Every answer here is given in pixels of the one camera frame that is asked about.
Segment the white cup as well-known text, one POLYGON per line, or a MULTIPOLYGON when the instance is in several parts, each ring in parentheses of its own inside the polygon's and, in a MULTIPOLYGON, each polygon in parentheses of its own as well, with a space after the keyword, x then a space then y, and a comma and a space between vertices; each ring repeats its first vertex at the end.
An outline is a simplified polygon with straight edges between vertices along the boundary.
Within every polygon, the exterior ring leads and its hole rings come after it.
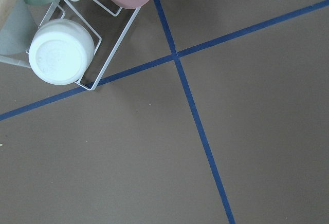
POLYGON ((43 81, 68 85, 83 76, 94 52, 94 41, 82 25, 59 18, 36 32, 29 48, 29 64, 43 81))

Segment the grey-green cup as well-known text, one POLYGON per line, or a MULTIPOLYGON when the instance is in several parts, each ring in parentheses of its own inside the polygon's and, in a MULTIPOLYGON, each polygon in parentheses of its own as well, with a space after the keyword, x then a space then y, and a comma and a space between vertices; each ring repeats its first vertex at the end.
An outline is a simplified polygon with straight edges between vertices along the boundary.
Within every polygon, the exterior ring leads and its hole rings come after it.
POLYGON ((18 0, 1 29, 1 54, 17 54, 28 49, 37 29, 28 6, 24 0, 18 0))

